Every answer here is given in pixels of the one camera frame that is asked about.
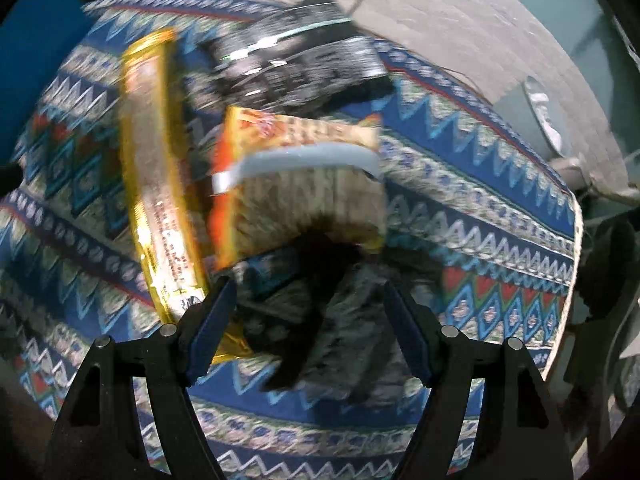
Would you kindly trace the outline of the long gold biscuit pack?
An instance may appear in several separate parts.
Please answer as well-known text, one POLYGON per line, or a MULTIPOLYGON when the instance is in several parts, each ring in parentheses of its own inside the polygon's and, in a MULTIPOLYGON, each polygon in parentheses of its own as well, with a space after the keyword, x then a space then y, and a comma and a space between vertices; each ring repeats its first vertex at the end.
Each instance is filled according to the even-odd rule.
POLYGON ((183 104, 176 33, 163 28, 130 44, 118 104, 122 180, 146 287, 165 323, 205 299, 214 270, 183 104))

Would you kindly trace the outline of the blue cardboard box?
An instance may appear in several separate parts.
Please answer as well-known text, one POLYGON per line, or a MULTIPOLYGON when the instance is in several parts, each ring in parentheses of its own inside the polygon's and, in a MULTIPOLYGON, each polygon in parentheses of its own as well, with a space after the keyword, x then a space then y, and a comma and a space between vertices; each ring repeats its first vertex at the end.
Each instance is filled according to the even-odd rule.
POLYGON ((70 50, 93 19, 82 0, 1 0, 1 162, 70 50))

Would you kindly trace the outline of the orange striped snack bag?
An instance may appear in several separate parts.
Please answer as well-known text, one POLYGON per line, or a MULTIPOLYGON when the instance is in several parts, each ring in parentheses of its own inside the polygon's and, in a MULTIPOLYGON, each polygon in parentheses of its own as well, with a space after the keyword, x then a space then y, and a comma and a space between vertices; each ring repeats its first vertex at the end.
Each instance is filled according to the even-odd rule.
POLYGON ((382 118, 350 124, 232 106, 212 159, 217 269, 308 232, 378 252, 386 234, 382 118))

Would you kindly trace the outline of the pale blue waste bin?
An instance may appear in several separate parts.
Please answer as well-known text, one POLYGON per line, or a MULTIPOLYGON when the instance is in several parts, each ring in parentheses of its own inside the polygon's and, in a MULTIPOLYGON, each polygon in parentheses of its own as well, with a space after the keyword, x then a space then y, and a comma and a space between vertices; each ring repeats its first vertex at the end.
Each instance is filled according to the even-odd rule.
POLYGON ((572 154, 562 108, 535 77, 507 91, 494 110, 544 160, 572 154))

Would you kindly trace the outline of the black snack bag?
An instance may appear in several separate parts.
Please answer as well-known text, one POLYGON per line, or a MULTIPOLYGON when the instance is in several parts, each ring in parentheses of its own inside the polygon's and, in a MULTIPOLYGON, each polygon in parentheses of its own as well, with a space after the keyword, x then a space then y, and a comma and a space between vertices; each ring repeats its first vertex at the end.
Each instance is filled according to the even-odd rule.
POLYGON ((262 390, 303 390, 311 399, 367 406, 405 395, 410 368, 383 306, 397 282, 434 306, 444 266, 423 252, 355 245, 303 235, 232 268, 236 318, 250 348, 277 365, 262 390))
POLYGON ((299 0, 200 48, 228 105, 303 115, 393 92, 373 40, 336 0, 299 0))

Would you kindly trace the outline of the black office chair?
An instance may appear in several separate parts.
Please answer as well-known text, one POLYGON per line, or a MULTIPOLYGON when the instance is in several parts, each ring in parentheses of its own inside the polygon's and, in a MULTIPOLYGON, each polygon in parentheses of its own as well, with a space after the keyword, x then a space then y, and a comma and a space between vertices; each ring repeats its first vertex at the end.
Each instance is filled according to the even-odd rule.
POLYGON ((612 440, 608 400, 618 389, 617 361, 639 299, 639 211, 604 220, 592 251, 577 273, 575 292, 588 309, 584 322, 570 324, 574 346, 564 373, 572 386, 561 419, 570 449, 582 445, 594 462, 612 440))

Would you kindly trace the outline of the patterned blue tablecloth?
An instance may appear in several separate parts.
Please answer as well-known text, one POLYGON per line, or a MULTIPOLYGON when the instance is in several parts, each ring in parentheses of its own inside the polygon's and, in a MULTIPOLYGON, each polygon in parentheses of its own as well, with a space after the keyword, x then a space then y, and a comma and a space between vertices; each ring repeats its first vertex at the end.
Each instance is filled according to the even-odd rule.
MULTIPOLYGON (((23 442, 46 454, 96 338, 167 324, 146 287, 120 162, 122 55, 177 35, 192 177, 213 209, 212 159, 229 107, 200 43, 286 8, 266 0, 96 0, 93 25, 40 93, 2 180, 1 333, 28 414, 23 442)), ((277 363, 255 353, 236 306, 207 373, 188 390, 221 479, 567 479, 573 474, 544 378, 558 351, 582 237, 575 196, 484 101, 387 41, 382 98, 301 118, 378 114, 386 247, 444 266, 434 306, 397 282, 383 306, 410 368, 405 395, 367 406, 262 390, 277 363)), ((150 465, 167 472, 146 381, 134 400, 150 465)))

